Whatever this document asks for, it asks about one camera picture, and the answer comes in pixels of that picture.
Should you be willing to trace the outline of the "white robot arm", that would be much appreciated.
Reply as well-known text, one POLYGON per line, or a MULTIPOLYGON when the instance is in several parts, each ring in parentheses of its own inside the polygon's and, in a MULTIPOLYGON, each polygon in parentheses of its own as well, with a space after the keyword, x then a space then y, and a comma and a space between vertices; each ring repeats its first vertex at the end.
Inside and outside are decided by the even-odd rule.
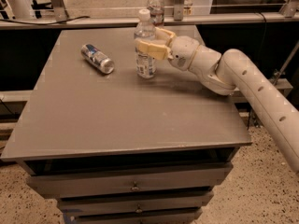
POLYGON ((240 90, 270 133, 290 168, 299 173, 299 111, 238 49, 224 53, 198 40, 158 28, 152 38, 137 38, 137 50, 167 60, 180 71, 195 74, 206 88, 220 95, 240 90))

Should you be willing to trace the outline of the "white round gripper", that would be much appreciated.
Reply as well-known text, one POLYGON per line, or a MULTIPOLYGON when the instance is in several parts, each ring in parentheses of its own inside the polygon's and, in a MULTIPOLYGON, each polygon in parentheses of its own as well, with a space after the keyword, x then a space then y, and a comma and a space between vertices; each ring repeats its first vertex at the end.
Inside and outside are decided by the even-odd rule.
POLYGON ((176 37, 177 35, 174 32, 157 27, 155 29, 155 38, 157 40, 136 38, 135 48, 156 60, 169 59, 172 66, 181 71, 186 71, 191 65, 192 58, 200 43, 196 39, 188 36, 176 37))

